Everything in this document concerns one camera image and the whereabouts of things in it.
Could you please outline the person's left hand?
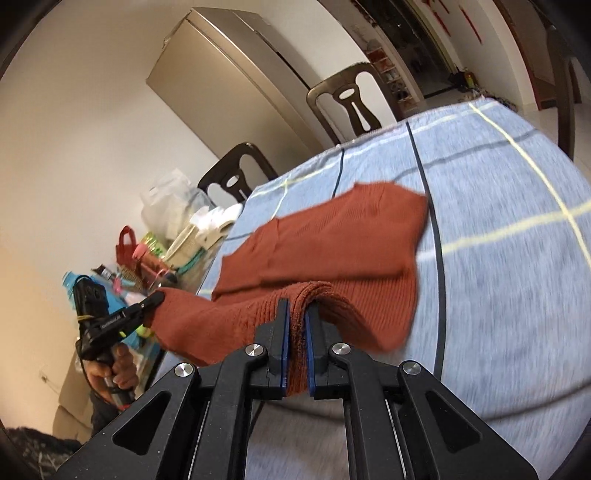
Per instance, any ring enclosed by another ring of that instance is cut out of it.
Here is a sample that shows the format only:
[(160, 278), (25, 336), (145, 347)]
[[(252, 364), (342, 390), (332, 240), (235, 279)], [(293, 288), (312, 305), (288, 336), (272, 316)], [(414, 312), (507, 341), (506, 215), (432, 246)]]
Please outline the person's left hand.
[(84, 361), (87, 380), (91, 387), (105, 401), (113, 404), (111, 392), (105, 383), (110, 378), (121, 390), (134, 390), (139, 383), (133, 356), (125, 344), (113, 349), (114, 362), (111, 367), (96, 361)]

